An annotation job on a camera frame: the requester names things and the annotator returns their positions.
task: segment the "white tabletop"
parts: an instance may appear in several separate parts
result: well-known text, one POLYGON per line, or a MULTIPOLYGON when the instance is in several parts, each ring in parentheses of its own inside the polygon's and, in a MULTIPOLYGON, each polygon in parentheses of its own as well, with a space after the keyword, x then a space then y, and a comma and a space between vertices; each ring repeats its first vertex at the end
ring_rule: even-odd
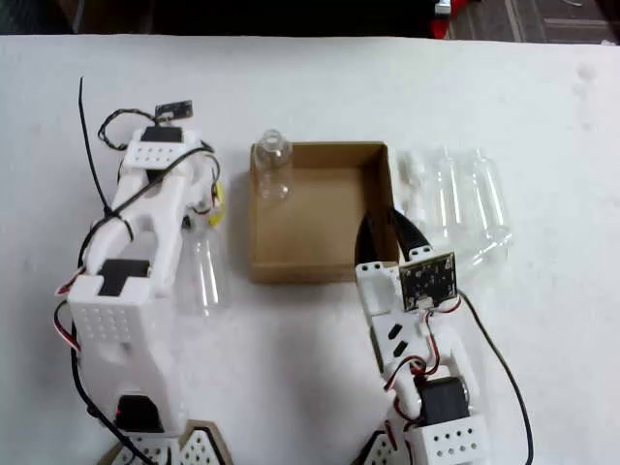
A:
MULTIPOLYGON (((92 463, 111 436, 84 412, 51 325, 54 289, 101 214, 78 80, 111 197, 119 154, 95 138, 117 108, 192 99, 223 162, 233 307, 186 340, 192 417, 235 463, 346 464, 388 408, 354 284, 246 277, 248 147, 291 140, 482 147, 499 167, 514 245, 468 289, 525 397, 536 463, 612 463, 620 430, 620 48, 407 39, 0 38, 0 453, 92 463)), ((128 138, 137 120, 111 136, 128 138)), ((523 463, 504 373, 458 317, 485 394, 493 463, 523 463)))

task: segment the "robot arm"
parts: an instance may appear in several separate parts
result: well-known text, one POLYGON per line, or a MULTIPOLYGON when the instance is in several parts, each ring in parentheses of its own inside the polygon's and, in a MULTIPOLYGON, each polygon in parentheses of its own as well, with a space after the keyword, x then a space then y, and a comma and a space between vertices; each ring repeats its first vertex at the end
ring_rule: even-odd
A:
POLYGON ((450 326, 460 304, 454 255, 436 253, 409 220, 393 209, 390 215, 404 263, 381 260, 370 216, 356 241, 360 300, 384 388, 395 391, 386 437, 377 436, 360 463, 382 463, 381 454, 416 465, 482 460, 486 426, 474 415, 478 383, 450 326))
MULTIPOLYGON (((181 128, 137 131, 123 159, 112 208, 200 143, 196 134, 181 128)), ((172 289, 183 218, 189 208, 211 206, 215 176, 209 163, 198 151, 188 156, 120 217, 104 223, 85 254, 85 272, 68 295, 81 343, 82 380, 104 415, 130 435, 174 437, 185 428, 178 363, 172 356, 172 289), (140 249, 137 259, 123 255, 130 242, 139 244, 150 234, 154 247, 140 249)))

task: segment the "yellow component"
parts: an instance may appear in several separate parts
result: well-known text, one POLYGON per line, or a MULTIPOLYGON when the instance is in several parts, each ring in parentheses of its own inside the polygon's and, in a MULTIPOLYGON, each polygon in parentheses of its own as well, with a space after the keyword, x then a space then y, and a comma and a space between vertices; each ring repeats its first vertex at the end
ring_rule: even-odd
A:
POLYGON ((207 221, 210 226, 217 225, 224 217, 224 187, 218 182, 211 190, 211 198, 213 199, 213 208, 207 214, 207 221))

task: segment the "hole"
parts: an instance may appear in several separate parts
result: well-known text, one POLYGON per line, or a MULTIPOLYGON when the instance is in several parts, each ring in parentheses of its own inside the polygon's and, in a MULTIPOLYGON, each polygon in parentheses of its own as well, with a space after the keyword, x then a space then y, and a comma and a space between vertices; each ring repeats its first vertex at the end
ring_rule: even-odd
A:
POLYGON ((403 326, 399 325, 399 324, 396 324, 396 325, 392 326, 391 330, 387 334, 387 338, 390 339, 390 340, 395 338, 402 328, 403 328, 403 326))
POLYGON ((400 341, 398 345, 396 346, 396 349, 394 349, 394 352, 393 352, 394 356, 400 357, 401 354, 405 352, 406 348, 407 348, 407 343, 405 341, 400 341))

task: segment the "cardboard box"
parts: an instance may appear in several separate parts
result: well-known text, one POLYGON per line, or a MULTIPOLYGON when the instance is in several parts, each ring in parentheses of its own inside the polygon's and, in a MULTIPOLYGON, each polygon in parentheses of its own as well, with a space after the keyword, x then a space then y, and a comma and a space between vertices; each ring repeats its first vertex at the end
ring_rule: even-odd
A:
POLYGON ((372 210, 379 249, 398 261, 388 226, 388 148, 381 142, 294 143, 293 185, 284 200, 259 195, 251 163, 250 275, 260 283, 355 279, 357 229, 372 210))

